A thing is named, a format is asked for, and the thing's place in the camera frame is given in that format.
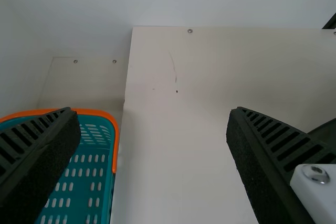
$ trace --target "scratch mark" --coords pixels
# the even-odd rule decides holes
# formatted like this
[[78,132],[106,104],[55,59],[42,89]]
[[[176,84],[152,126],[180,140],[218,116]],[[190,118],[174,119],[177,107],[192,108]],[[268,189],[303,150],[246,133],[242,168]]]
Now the scratch mark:
[[170,53],[169,50],[168,50],[168,54],[170,56],[170,59],[172,60],[172,64],[173,64],[173,68],[174,68],[174,72],[175,72],[175,83],[177,83],[177,74],[176,74],[176,69],[175,69],[175,62],[174,62],[173,56],[172,56],[172,54]]

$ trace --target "white mounting block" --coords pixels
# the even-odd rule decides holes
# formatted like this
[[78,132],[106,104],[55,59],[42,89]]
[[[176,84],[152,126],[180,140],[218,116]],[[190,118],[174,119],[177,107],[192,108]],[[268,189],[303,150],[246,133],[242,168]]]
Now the white mounting block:
[[336,223],[336,164],[298,165],[290,186],[316,224]]

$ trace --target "white wall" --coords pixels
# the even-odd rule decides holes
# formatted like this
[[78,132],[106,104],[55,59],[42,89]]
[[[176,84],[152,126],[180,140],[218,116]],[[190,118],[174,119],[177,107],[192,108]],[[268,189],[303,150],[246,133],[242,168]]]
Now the white wall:
[[7,0],[59,56],[127,57],[131,28],[253,26],[322,28],[334,0]]
[[0,0],[0,117],[36,108],[51,62],[46,48]]

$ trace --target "orange basket rim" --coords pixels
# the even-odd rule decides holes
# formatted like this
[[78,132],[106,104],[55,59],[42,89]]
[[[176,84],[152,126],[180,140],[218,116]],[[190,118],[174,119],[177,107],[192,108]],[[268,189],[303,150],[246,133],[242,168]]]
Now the orange basket rim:
[[[37,110],[26,110],[26,111],[20,111],[16,112],[10,115],[7,115],[3,118],[0,118],[0,123],[3,123],[5,121],[14,119],[14,118],[22,118],[26,116],[34,116],[34,115],[43,115],[55,110],[59,109],[37,109]],[[113,146],[113,160],[112,160],[112,172],[115,174],[117,172],[117,160],[118,160],[118,150],[119,150],[119,128],[117,121],[114,119],[114,117],[103,111],[103,110],[94,110],[94,109],[80,109],[80,108],[71,108],[71,110],[76,111],[79,115],[95,115],[95,116],[101,116],[103,118],[106,118],[109,120],[115,130],[114,135],[114,146]]]

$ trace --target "screw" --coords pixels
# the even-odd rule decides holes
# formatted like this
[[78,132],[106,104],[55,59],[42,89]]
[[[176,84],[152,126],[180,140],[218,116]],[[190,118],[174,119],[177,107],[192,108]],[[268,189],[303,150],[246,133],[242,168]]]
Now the screw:
[[304,165],[302,167],[303,174],[310,180],[319,183],[319,184],[327,184],[330,182],[330,177],[328,173],[317,165]]

